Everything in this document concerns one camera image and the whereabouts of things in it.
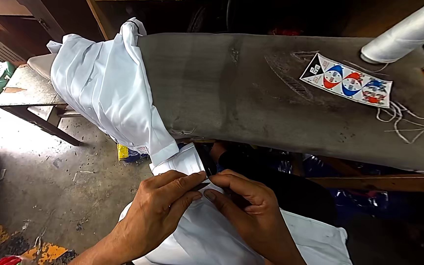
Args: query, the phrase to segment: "floor stain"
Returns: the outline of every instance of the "floor stain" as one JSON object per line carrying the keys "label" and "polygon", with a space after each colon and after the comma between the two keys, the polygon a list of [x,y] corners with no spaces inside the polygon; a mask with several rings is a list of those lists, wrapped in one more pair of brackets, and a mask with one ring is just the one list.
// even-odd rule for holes
{"label": "floor stain", "polygon": [[62,162],[62,160],[61,159],[56,159],[55,161],[53,161],[53,165],[56,167],[56,168],[60,168],[60,166],[58,165],[58,163],[59,162]]}

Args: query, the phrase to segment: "wooden plank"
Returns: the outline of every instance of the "wooden plank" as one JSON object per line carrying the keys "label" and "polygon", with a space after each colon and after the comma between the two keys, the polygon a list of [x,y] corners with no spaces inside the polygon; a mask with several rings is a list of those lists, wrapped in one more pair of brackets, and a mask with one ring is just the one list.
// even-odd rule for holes
{"label": "wooden plank", "polygon": [[17,0],[0,0],[0,15],[32,15]]}
{"label": "wooden plank", "polygon": [[317,156],[318,159],[322,160],[324,163],[333,167],[336,171],[340,172],[344,176],[361,176],[361,172],[348,166],[343,160],[325,156]]}
{"label": "wooden plank", "polygon": [[424,174],[308,179],[325,188],[424,192]]}
{"label": "wooden plank", "polygon": [[27,65],[18,67],[0,94],[0,106],[66,105],[52,82]]}
{"label": "wooden plank", "polygon": [[77,111],[73,109],[64,110],[62,113],[58,114],[60,118],[74,118],[74,117],[83,117],[83,115],[79,114]]}
{"label": "wooden plank", "polygon": [[95,0],[86,0],[88,2],[88,5],[91,9],[91,12],[94,15],[94,18],[97,21],[97,24],[99,25],[99,28],[101,29],[102,35],[105,40],[114,39],[115,37],[115,30],[112,27],[112,24],[110,23],[107,16],[104,14],[102,9],[99,7],[99,5],[96,3]]}

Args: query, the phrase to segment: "wooden table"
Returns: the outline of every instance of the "wooden table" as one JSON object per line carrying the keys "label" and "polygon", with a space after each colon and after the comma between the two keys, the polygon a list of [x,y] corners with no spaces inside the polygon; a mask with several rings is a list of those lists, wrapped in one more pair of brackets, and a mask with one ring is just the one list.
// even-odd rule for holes
{"label": "wooden table", "polygon": [[[47,118],[28,110],[31,106],[52,106]],[[55,92],[52,82],[40,76],[27,65],[21,65],[0,94],[0,108],[39,126],[45,132],[78,146],[80,141],[58,128],[63,117],[79,115],[66,113],[67,103]]]}

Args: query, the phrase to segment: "dark clothing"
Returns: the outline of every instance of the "dark clothing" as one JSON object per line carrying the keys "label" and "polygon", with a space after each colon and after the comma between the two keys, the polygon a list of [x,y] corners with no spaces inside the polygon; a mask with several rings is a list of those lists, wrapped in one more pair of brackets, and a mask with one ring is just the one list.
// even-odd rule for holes
{"label": "dark clothing", "polygon": [[315,182],[262,166],[239,152],[226,151],[219,165],[268,186],[283,210],[334,225],[337,213],[333,197]]}

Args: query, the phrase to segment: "concrete floor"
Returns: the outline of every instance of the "concrete floor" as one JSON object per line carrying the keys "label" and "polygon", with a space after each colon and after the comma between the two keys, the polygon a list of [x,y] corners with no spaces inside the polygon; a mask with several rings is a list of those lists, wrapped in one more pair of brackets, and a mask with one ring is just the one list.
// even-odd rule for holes
{"label": "concrete floor", "polygon": [[22,232],[29,242],[46,227],[45,242],[80,253],[112,230],[139,183],[152,176],[150,161],[118,162],[116,144],[85,118],[64,118],[59,128],[83,145],[0,109],[0,224],[13,233],[30,220]]}

